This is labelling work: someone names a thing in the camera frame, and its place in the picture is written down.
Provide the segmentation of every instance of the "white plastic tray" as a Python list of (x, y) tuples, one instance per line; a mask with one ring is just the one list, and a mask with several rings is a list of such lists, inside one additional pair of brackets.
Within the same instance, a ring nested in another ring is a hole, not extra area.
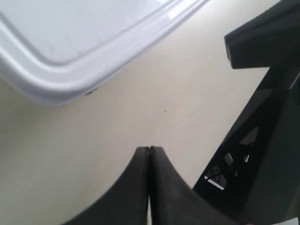
[(0, 0), (0, 76), (44, 105), (95, 89), (207, 0)]

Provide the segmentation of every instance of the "black plastic part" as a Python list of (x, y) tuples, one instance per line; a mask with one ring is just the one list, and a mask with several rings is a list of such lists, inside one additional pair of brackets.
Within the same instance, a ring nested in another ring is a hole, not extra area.
[(150, 148), (150, 205), (153, 225), (235, 225), (194, 192), (164, 150)]
[(281, 0), (225, 43), (233, 68), (300, 66), (300, 0)]
[(241, 224), (300, 216), (299, 74), (269, 70), (194, 187)]
[(65, 225), (146, 225), (149, 148), (137, 148), (116, 183)]

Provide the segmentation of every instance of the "beige floor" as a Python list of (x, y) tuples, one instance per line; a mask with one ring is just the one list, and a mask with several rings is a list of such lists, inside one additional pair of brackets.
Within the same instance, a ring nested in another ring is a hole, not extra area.
[(53, 225), (101, 196), (135, 148), (194, 185), (267, 69), (232, 70), (223, 37), (277, 0), (211, 0), (93, 94), (36, 105), (0, 82), (0, 220)]

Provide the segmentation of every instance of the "white plastic lid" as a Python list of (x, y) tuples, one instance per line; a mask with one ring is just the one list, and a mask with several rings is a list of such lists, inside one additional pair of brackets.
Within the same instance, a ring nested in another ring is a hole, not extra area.
[(207, 2), (0, 1), (0, 75), (44, 105), (95, 89)]

